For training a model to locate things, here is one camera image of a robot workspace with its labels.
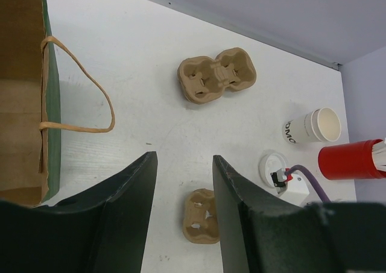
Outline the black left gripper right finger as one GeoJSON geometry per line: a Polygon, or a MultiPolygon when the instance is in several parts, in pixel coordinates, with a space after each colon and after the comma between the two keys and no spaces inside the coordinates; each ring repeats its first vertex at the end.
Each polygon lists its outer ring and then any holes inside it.
{"type": "Polygon", "coordinates": [[[385,206],[297,207],[213,157],[224,272],[384,272],[385,206]]]}

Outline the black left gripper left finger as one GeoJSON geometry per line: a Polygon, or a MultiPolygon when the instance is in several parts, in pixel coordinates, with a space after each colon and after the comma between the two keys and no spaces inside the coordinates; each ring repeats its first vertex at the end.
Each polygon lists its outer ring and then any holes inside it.
{"type": "Polygon", "coordinates": [[[1,201],[1,271],[140,272],[156,177],[146,152],[54,206],[1,201]]]}

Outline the green paper bag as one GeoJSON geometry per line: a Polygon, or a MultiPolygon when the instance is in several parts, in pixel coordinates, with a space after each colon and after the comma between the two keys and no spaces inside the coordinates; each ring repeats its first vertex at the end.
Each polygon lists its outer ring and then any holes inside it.
{"type": "Polygon", "coordinates": [[[60,84],[46,0],[1,0],[1,199],[35,207],[59,191],[60,84]]]}

